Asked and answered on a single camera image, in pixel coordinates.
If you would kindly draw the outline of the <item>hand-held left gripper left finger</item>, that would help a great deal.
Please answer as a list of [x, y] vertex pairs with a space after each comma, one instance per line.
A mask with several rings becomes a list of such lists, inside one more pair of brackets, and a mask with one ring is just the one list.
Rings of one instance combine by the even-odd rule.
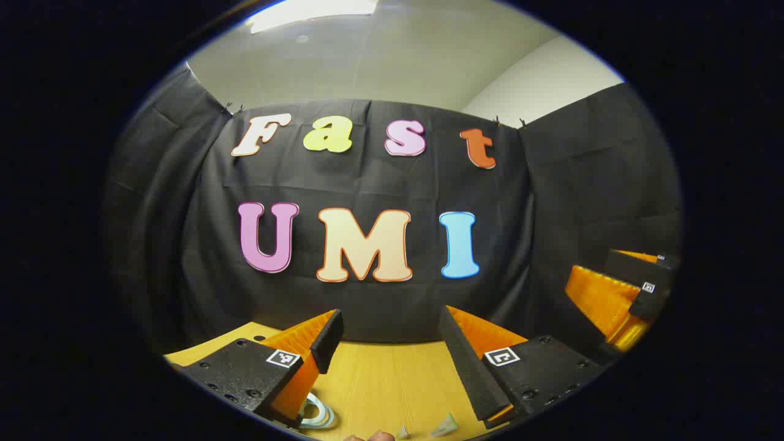
[[263, 339], [233, 330], [203, 353], [191, 349], [190, 357], [184, 352], [170, 354], [168, 362], [219, 399], [299, 429], [308, 404], [316, 405], [322, 418], [330, 415], [312, 398], [312, 388], [328, 373], [342, 335], [342, 312], [333, 309]]

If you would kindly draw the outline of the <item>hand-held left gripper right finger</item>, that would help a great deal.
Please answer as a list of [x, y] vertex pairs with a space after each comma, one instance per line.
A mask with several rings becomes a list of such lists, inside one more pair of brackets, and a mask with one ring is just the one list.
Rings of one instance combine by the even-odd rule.
[[605, 370], [556, 337], [521, 337], [451, 305], [440, 310], [439, 330], [474, 415], [487, 429], [535, 418]]

